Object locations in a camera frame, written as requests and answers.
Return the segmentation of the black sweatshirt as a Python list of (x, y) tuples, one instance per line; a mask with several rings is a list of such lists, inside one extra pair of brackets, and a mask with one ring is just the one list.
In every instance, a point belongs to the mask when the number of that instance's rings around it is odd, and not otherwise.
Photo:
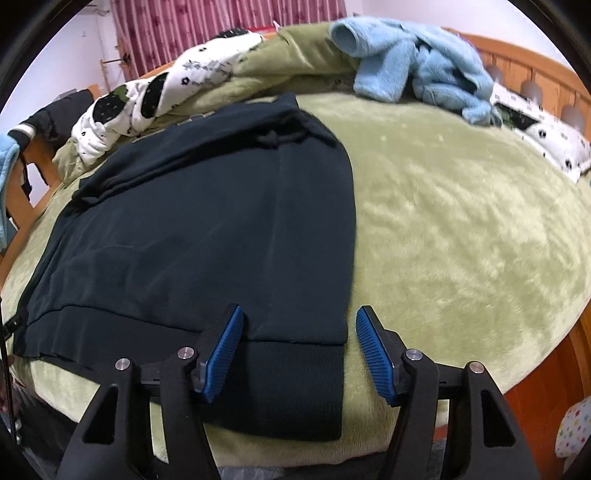
[(96, 379), (245, 331), (207, 419), (271, 438), (342, 434), (356, 207), (349, 156), (286, 94), (120, 147), (60, 212), (13, 350)]

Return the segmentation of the star patterned white slipper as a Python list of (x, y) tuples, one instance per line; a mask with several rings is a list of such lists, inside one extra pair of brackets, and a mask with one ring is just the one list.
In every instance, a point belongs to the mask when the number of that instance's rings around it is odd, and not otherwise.
[(578, 455), (590, 438), (591, 397), (571, 406), (565, 413), (555, 442), (555, 454), (558, 458)]

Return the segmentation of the green plush bed sheet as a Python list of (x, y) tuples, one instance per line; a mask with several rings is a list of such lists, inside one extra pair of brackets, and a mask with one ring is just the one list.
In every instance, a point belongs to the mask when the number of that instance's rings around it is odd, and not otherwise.
[[(250, 102), (272, 102), (264, 95)], [(383, 451), (398, 413), (361, 375), (346, 375), (356, 311), (373, 306), (383, 324), (436, 360), (483, 361), (502, 391), (535, 369), (590, 299), (590, 189), (573, 184), (531, 145), (505, 128), (475, 127), (458, 116), (407, 101), (388, 105), (349, 93), (294, 95), (344, 146), (353, 174), (356, 241), (346, 311), (342, 434), (332, 441), (288, 440), (230, 430), (208, 421), (222, 466), (294, 467), (339, 463)], [(2, 288), (6, 323), (14, 315), (54, 224), (80, 182), (58, 190)], [(14, 337), (9, 342), (13, 350)], [(97, 388), (67, 372), (45, 397), (79, 420)]]

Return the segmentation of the white patterned pillow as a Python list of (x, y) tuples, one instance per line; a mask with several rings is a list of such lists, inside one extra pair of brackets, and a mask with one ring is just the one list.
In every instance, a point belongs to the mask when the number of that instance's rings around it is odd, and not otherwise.
[(590, 142), (578, 130), (499, 83), (490, 101), (506, 127), (573, 183), (590, 170)]

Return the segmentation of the black garment on footboard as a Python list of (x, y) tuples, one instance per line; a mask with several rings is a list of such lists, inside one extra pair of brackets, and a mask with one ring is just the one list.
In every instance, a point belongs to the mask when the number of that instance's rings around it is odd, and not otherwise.
[(88, 89), (68, 94), (14, 126), (7, 135), (16, 141), (21, 151), (37, 136), (57, 151), (70, 138), (73, 126), (93, 102), (94, 97)]

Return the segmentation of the white black patterned quilt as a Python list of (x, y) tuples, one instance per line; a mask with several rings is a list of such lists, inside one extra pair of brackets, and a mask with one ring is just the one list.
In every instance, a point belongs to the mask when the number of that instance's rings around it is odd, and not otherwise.
[(133, 137), (191, 96), (228, 80), (240, 58), (263, 43), (259, 33), (240, 30), (183, 52), (158, 75), (128, 81), (98, 98), (71, 131), (85, 165), (93, 164), (122, 137)]

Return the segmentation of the wooden coat rack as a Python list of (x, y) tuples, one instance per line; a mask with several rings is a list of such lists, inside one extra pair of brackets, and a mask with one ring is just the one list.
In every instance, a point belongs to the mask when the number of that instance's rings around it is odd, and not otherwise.
[(129, 80), (132, 60), (128, 53), (119, 58), (101, 59), (99, 64), (107, 91)]

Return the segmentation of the light blue fleece robe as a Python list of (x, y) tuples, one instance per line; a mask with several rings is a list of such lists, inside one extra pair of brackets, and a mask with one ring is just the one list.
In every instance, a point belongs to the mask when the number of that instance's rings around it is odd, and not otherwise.
[(502, 125), (491, 104), (494, 80), (476, 48), (441, 27), (356, 16), (335, 21), (329, 38), (359, 61), (356, 95), (397, 103), (407, 89), (432, 106), (460, 114), (469, 124)]

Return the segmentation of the maroon striped curtain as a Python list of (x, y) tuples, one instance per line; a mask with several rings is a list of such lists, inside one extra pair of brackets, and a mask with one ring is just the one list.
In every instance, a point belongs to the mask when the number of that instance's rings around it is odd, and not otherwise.
[(346, 16), (346, 3), (339, 0), (119, 0), (110, 7), (135, 76), (232, 28), (260, 31)]

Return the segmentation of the green plush blanket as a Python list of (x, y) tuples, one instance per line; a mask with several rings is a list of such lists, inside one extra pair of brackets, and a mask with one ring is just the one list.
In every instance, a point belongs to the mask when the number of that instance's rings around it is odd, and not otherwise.
[(246, 52), (235, 64), (228, 80), (191, 96), (157, 118), (144, 132), (133, 137), (120, 137), (93, 164), (83, 164), (71, 136), (54, 155), (52, 163), (63, 182), (69, 184), (104, 161), (116, 147), (164, 129), (176, 120), (290, 89), (319, 91), (349, 88), (358, 66), (358, 60), (343, 53), (329, 39), (328, 24), (286, 27), (270, 40), (263, 38), (263, 43)]

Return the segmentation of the wooden bed frame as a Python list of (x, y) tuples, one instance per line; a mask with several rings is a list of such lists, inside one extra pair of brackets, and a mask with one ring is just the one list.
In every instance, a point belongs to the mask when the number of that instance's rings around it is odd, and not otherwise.
[[(567, 123), (575, 122), (576, 129), (585, 129), (585, 136), (590, 138), (590, 93), (583, 86), (580, 78), (567, 67), (550, 60), (543, 55), (535, 53), (516, 45), (500, 40), (493, 40), (482, 36), (468, 34), (480, 51), (485, 64), (493, 66), (493, 73), (502, 77), (504, 85), (517, 90), (523, 87), (523, 92), (533, 96), (539, 94), (539, 101), (550, 113), (564, 114)], [(53, 147), (40, 136), (32, 140), (24, 152), (24, 161), (27, 164), (43, 165), (41, 173), (56, 177), (57, 173), (48, 173)], [(37, 220), (49, 218), (47, 205), (57, 208), (57, 193), (50, 187), (50, 193), (45, 193), (32, 210), (45, 213), (35, 213)], [(576, 322), (565, 324), (564, 335), (559, 335), (560, 342), (546, 355), (534, 361), (535, 369), (528, 370), (528, 375), (519, 377), (519, 383), (515, 383), (506, 393), (513, 413), (537, 463), (542, 479), (559, 479), (563, 467), (568, 466), (566, 460), (559, 459), (554, 453), (555, 435), (559, 431), (559, 420), (566, 413), (567, 406), (575, 400), (582, 400), (583, 396), (590, 395), (590, 303), (585, 301), (584, 309), (580, 314), (577, 310)], [(369, 373), (353, 368), (353, 360), (360, 360), (361, 351), (358, 344), (353, 342), (353, 350), (348, 351), (346, 359), (346, 375), (355, 376), (358, 373), (360, 379), (369, 381)], [(67, 372), (63, 375), (57, 367), (42, 364), (36, 367), (26, 364), (23, 360), (13, 366), (13, 373), (18, 373), (18, 380), (22, 385), (35, 390), (38, 396), (45, 399), (47, 395), (60, 391), (57, 380), (67, 380)]]

